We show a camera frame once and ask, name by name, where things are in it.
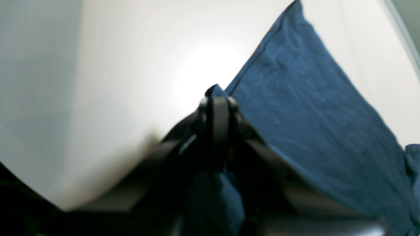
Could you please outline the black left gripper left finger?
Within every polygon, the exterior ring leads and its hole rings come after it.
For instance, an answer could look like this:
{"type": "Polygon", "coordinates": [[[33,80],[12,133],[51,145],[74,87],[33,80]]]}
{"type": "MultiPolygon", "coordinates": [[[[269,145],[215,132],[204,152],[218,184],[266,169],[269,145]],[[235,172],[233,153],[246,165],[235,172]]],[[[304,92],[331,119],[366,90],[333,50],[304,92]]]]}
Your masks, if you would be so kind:
{"type": "Polygon", "coordinates": [[[46,236],[182,236],[186,188],[201,168],[200,138],[212,123],[213,102],[203,98],[198,109],[175,125],[161,143],[101,200],[126,209],[56,213],[44,219],[46,236]]]}

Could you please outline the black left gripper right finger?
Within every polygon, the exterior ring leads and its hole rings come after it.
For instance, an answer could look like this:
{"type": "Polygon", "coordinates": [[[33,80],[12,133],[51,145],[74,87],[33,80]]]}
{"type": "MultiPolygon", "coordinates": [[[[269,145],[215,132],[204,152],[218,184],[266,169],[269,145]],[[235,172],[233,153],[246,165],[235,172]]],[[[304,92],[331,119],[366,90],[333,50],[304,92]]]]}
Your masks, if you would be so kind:
{"type": "Polygon", "coordinates": [[[390,236],[381,218],[355,213],[310,185],[231,97],[213,99],[213,155],[216,170],[236,177],[246,215],[241,236],[390,236]]]}

